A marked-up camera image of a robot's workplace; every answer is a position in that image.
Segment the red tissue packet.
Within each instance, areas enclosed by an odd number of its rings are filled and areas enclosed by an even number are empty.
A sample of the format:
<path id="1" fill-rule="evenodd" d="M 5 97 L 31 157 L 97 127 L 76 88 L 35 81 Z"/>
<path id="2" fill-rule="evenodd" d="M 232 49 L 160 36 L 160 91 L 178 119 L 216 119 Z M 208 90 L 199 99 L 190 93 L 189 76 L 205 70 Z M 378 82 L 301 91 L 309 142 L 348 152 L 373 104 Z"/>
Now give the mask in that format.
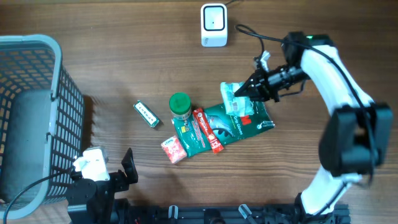
<path id="1" fill-rule="evenodd" d="M 182 147 L 178 137 L 172 136 L 161 144 L 162 149 L 166 153 L 171 163 L 176 164 L 187 157 L 187 153 Z"/>

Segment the clear wet wipes packet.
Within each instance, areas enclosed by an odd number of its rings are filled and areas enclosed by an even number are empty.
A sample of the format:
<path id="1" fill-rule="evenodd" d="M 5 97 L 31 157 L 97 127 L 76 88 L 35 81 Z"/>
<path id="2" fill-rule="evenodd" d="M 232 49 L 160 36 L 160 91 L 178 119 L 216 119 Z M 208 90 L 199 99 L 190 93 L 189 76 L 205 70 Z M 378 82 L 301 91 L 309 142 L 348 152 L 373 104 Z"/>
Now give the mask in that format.
<path id="1" fill-rule="evenodd" d="M 253 102 L 247 96 L 237 97 L 234 93 L 243 86 L 243 82 L 220 84 L 226 114 L 243 117 L 254 114 Z"/>

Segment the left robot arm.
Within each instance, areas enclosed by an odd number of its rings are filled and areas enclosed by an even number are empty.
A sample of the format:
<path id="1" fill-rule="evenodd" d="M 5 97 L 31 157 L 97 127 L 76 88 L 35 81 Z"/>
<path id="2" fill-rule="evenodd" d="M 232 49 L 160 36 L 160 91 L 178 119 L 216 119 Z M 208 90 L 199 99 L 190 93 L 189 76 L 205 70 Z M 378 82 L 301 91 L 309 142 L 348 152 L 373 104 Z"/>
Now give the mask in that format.
<path id="1" fill-rule="evenodd" d="M 109 173 L 107 161 L 105 150 L 93 147 L 73 162 L 74 183 L 66 192 L 72 223 L 132 223 L 128 199 L 114 196 L 138 182 L 132 149 L 127 150 L 121 161 L 123 170 Z"/>

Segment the small green white box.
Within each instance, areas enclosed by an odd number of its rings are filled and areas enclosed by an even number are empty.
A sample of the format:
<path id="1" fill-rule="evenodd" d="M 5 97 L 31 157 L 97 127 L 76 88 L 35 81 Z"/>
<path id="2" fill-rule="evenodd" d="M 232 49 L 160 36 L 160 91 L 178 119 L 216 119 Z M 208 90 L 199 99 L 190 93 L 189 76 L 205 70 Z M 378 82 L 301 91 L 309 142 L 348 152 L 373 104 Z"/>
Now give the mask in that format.
<path id="1" fill-rule="evenodd" d="M 140 114 L 144 121 L 151 127 L 156 128 L 160 119 L 140 100 L 134 104 L 134 109 Z"/>

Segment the red coffee stick sachet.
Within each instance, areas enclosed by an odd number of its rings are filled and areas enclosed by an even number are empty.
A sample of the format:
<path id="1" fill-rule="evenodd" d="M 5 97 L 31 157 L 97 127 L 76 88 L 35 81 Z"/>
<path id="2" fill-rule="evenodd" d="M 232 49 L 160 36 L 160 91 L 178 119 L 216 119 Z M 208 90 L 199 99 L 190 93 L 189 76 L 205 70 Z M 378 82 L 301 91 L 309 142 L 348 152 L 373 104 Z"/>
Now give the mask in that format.
<path id="1" fill-rule="evenodd" d="M 217 154 L 221 152 L 224 149 L 224 147 L 221 144 L 220 140 L 215 136 L 213 130 L 211 129 L 204 111 L 201 108 L 196 109 L 193 111 L 193 116 L 197 120 L 201 130 L 205 134 L 208 142 L 210 143 L 213 153 Z"/>

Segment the green lid jar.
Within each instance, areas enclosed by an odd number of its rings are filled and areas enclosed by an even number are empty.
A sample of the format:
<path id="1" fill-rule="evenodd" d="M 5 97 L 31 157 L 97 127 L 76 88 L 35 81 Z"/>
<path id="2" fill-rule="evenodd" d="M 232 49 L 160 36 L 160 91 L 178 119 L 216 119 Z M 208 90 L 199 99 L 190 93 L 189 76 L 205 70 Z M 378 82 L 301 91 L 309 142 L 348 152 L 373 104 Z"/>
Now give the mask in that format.
<path id="1" fill-rule="evenodd" d="M 184 92 L 174 93 L 169 99 L 169 108 L 177 120 L 186 120 L 192 113 L 192 102 Z"/>

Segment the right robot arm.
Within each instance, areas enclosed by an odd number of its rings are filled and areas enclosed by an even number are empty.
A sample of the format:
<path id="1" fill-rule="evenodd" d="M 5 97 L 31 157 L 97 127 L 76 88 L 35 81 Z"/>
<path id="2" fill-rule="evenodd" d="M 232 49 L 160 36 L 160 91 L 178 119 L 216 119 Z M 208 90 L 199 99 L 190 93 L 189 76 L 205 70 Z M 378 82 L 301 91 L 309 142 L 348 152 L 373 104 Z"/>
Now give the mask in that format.
<path id="1" fill-rule="evenodd" d="M 311 80 L 330 115 L 318 145 L 320 168 L 312 183 L 297 195 L 289 221 L 327 222 L 336 217 L 335 204 L 352 186 L 372 179 L 386 156 L 393 123 L 391 108 L 376 103 L 355 82 L 325 34 L 291 32 L 280 40 L 285 65 L 267 68 L 265 57 L 236 92 L 252 101 L 279 101 L 280 91 Z"/>

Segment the green 3M gloves packet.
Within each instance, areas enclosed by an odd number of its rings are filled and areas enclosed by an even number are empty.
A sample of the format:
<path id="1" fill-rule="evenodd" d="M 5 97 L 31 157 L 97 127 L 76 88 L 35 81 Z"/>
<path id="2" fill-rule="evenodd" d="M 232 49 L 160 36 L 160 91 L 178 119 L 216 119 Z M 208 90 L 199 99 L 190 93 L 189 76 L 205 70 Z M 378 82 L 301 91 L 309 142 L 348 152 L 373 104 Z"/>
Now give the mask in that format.
<path id="1" fill-rule="evenodd" d="M 242 117 L 226 114 L 224 104 L 205 108 L 203 111 L 215 136 L 223 146 L 226 146 L 274 128 L 275 124 L 270 119 L 263 103 L 255 102 L 252 108 L 253 115 Z M 188 157 L 212 150 L 199 122 L 194 120 L 193 115 L 185 121 L 173 118 L 172 124 Z"/>

